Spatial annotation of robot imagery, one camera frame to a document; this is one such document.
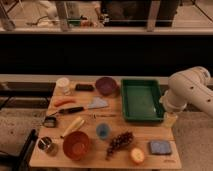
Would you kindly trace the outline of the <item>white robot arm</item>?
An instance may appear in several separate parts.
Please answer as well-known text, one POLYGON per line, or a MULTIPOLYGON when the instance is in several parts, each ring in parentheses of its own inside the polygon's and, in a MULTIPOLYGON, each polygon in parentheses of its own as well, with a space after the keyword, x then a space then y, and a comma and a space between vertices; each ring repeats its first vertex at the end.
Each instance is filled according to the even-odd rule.
POLYGON ((207 87, 211 80, 210 72, 201 66, 176 72, 168 78, 169 89, 159 102, 165 109, 163 127, 172 128, 190 103, 208 116, 213 117, 213 90, 207 87))

